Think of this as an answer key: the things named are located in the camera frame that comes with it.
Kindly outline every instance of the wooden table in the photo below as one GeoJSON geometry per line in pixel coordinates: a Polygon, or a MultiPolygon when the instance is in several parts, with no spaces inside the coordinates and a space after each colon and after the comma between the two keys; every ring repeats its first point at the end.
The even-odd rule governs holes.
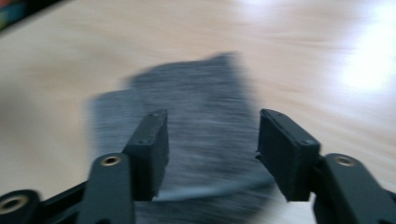
{"type": "MultiPolygon", "coordinates": [[[[85,103],[161,63],[239,53],[256,109],[289,115],[396,191],[396,2],[80,0],[0,35],[0,194],[83,181],[85,103]]],[[[252,223],[314,223],[278,193],[252,223]]]]}

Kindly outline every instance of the gray fabric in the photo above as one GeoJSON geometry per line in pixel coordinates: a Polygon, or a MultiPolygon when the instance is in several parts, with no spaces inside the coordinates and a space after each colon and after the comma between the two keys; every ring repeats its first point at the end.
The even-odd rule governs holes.
{"type": "MultiPolygon", "coordinates": [[[[142,111],[165,108],[170,161],[159,199],[162,192],[210,187],[257,170],[262,170],[257,178],[268,179],[254,159],[259,129],[254,117],[259,112],[251,111],[238,75],[233,55],[222,54],[154,67],[131,78],[128,91],[95,98],[96,156],[121,151],[142,111]]],[[[136,203],[137,223],[245,223],[263,206],[271,189],[264,183],[255,187],[215,198],[136,203]]]]}

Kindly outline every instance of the screw hole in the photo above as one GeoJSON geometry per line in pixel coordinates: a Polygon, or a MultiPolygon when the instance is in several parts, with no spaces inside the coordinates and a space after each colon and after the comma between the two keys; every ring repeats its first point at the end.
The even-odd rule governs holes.
{"type": "Polygon", "coordinates": [[[0,202],[0,215],[8,214],[14,212],[22,207],[24,207],[29,198],[25,195],[17,195],[9,197],[2,202],[0,202]]]}
{"type": "Polygon", "coordinates": [[[355,165],[355,162],[348,157],[338,156],[338,157],[335,157],[334,159],[340,165],[344,165],[344,166],[354,166],[355,165]]]}
{"type": "Polygon", "coordinates": [[[309,139],[305,139],[301,143],[304,144],[304,145],[311,145],[311,144],[314,144],[314,141],[309,140],[309,139]]]}
{"type": "Polygon", "coordinates": [[[111,224],[111,221],[109,219],[105,218],[105,219],[101,219],[101,220],[97,221],[96,224],[111,224]]]}
{"type": "Polygon", "coordinates": [[[106,157],[102,160],[101,164],[103,166],[112,166],[115,165],[117,163],[119,163],[121,161],[120,157],[116,157],[116,156],[111,156],[111,157],[106,157]]]}

